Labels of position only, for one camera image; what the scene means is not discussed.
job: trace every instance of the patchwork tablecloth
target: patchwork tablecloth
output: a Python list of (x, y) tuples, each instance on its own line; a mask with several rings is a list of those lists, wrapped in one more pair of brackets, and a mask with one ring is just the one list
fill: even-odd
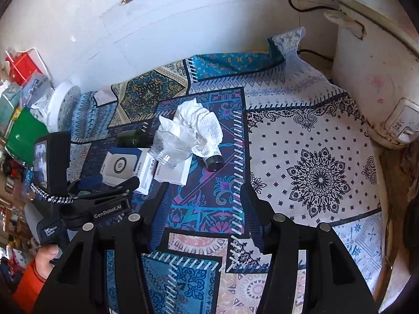
[[(211, 173), (193, 157), (187, 185), (167, 190), (172, 209), (160, 246), (142, 256), (156, 313), (255, 313), (271, 257), (253, 245), (244, 222), (244, 180), (296, 223), (330, 223), (374, 290), (383, 224), (370, 139), (350, 96), (297, 56), (304, 34), (272, 37), (267, 54), (196, 55), (158, 68), (113, 85), (117, 102), (97, 106), (93, 92), (81, 96), (70, 180), (98, 174), (118, 132), (153, 133), (158, 116), (173, 117), (185, 100), (196, 98), (221, 124), (226, 165)], [(148, 196), (135, 194), (133, 211), (159, 187), (153, 181)], [(113, 263), (109, 251), (108, 302), (118, 312)], [(304, 251), (298, 269), (301, 312)]]

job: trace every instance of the white tissue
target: white tissue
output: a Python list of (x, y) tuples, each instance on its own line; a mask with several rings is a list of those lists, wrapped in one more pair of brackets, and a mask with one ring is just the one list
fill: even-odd
[(191, 143), (193, 140), (189, 136), (193, 136), (199, 144), (195, 143), (191, 152), (199, 157), (208, 157), (223, 141), (217, 116), (195, 98), (179, 105), (173, 120), (162, 116), (159, 119), (159, 130), (169, 131), (185, 143)]

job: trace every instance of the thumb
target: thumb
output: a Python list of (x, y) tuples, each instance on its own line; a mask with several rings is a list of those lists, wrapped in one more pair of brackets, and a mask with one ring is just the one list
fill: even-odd
[(50, 261), (57, 257), (57, 255), (58, 246), (55, 244), (39, 248), (38, 253), (35, 256), (35, 268), (40, 277), (44, 279), (48, 278), (52, 271)]

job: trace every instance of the circular logo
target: circular logo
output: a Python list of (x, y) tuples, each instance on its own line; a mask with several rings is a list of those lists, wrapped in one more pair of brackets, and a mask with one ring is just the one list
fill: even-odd
[(116, 161), (115, 166), (114, 166), (115, 173), (121, 173), (125, 169), (125, 166), (126, 166), (126, 159), (124, 157), (119, 158)]

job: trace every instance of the product box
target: product box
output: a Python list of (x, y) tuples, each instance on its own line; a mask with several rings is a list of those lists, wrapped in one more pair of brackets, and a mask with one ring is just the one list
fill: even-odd
[(156, 160), (148, 149), (111, 147), (101, 168), (103, 183), (116, 186), (137, 176), (140, 186), (137, 192), (148, 195), (156, 167)]
[(168, 168), (167, 165), (159, 163), (157, 165), (156, 174), (154, 179), (158, 182), (169, 182), (170, 184), (176, 184), (185, 186), (188, 180), (189, 169), (191, 167), (192, 155), (185, 161), (181, 161), (176, 165), (173, 170)]

